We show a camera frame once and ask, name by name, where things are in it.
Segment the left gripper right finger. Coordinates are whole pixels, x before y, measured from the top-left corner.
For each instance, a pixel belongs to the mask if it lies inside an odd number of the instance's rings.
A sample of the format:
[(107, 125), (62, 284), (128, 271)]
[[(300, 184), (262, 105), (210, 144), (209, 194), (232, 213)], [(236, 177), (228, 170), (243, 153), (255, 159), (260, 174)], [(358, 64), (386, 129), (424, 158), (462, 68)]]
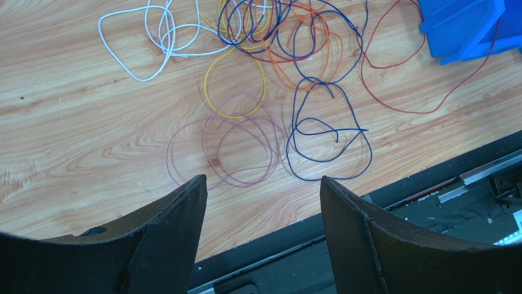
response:
[(320, 206), (338, 293), (520, 293), (521, 246), (415, 225), (324, 176)]

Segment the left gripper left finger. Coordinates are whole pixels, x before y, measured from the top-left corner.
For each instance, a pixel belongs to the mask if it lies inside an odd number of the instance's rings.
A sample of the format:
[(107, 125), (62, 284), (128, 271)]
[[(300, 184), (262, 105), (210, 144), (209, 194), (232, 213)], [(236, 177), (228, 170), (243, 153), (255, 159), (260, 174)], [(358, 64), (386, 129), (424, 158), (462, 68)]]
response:
[(207, 201), (198, 175), (78, 236), (1, 234), (2, 293), (187, 293)]

